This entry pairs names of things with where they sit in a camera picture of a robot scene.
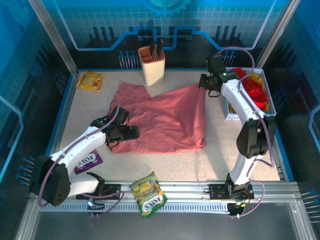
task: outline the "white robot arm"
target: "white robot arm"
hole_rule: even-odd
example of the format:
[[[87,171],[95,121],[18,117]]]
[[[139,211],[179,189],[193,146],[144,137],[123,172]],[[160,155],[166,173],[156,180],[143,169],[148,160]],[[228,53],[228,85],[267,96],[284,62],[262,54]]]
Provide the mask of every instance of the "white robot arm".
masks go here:
[[[209,97],[222,94],[231,103],[242,124],[236,140],[239,154],[225,181],[226,195],[231,198],[248,192],[251,187],[249,179],[258,160],[273,145],[276,120],[257,107],[242,86],[239,76],[232,70],[226,71],[220,55],[207,59],[207,69],[208,73],[201,75],[199,88],[209,90]],[[219,94],[210,95],[212,91]]]
[[[50,157],[38,156],[29,190],[53,206],[60,205],[67,197],[74,195],[101,195],[105,185],[102,177],[92,172],[79,175],[71,173],[79,161],[103,144],[139,138],[138,127],[125,124],[128,118],[129,112],[117,106],[110,115],[94,120],[81,136],[62,150]]]
[[[95,126],[90,126],[88,129],[79,136],[76,140],[70,143],[68,146],[62,150],[52,154],[50,156],[52,161],[56,161],[58,157],[65,152],[65,150],[74,144],[78,139],[81,139],[83,136],[96,131],[98,128]],[[99,131],[83,140],[81,144],[76,144],[59,162],[59,164],[64,164],[67,173],[69,175],[70,181],[70,192],[67,197],[71,197],[83,193],[93,193],[99,184],[99,180],[89,174],[79,174],[71,175],[71,172],[74,170],[75,166],[79,163],[80,160],[84,159],[92,150],[102,146],[106,143],[106,134]]]

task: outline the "wrinkled fabric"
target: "wrinkled fabric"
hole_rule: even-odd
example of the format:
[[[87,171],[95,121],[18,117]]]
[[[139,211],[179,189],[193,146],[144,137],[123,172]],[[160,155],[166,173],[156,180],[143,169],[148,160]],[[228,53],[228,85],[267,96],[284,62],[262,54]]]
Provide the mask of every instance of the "wrinkled fabric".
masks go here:
[[[150,97],[144,86],[122,82],[114,99],[130,112],[129,126],[137,125],[140,137],[120,142],[113,153],[177,153],[206,145],[206,91],[198,84]]]

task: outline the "plastic basket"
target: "plastic basket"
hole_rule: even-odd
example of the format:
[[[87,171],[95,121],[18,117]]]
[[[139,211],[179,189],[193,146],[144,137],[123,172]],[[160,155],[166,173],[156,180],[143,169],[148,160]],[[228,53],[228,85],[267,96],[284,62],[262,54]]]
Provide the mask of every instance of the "plastic basket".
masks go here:
[[[234,68],[236,68],[236,67],[226,67],[227,70],[231,70]],[[242,67],[242,70],[245,71],[246,73],[248,73],[248,72],[250,72],[251,68],[250,67]],[[263,85],[265,87],[264,91],[268,95],[269,112],[266,112],[265,114],[267,116],[275,116],[277,113],[276,113],[274,102],[272,101],[272,97],[270,94],[270,90],[269,90],[269,86],[267,83],[267,79],[266,79],[264,70],[262,68],[254,68],[253,73],[258,74],[262,78]],[[222,111],[223,111],[225,119],[239,121],[240,118],[239,118],[238,114],[231,113],[229,111],[229,107],[228,107],[229,101],[224,96],[221,99],[222,99]]]

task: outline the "chip bag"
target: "chip bag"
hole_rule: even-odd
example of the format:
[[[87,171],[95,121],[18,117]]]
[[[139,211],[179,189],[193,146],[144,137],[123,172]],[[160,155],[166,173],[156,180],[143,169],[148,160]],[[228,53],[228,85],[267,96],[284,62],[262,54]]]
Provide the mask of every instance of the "chip bag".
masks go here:
[[[103,77],[104,77],[103,73],[85,71],[83,77],[80,78],[78,83],[76,84],[76,87],[99,92]]]
[[[135,181],[129,188],[143,217],[150,217],[155,211],[162,208],[168,200],[160,188],[155,172]]]

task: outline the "snack bag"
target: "snack bag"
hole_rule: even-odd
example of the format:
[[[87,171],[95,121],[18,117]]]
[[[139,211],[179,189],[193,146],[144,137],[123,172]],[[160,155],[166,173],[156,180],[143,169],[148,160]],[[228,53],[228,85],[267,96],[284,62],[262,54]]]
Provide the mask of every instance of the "snack bag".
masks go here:
[[[83,77],[79,79],[78,83],[76,84],[76,87],[99,92],[103,77],[103,73],[85,71]]]
[[[155,172],[135,181],[129,188],[138,203],[142,216],[147,218],[162,208],[168,200],[160,188]]]
[[[102,163],[103,161],[97,150],[93,150],[88,156],[86,156],[77,164],[77,166],[74,168],[74,172],[77,175]]]

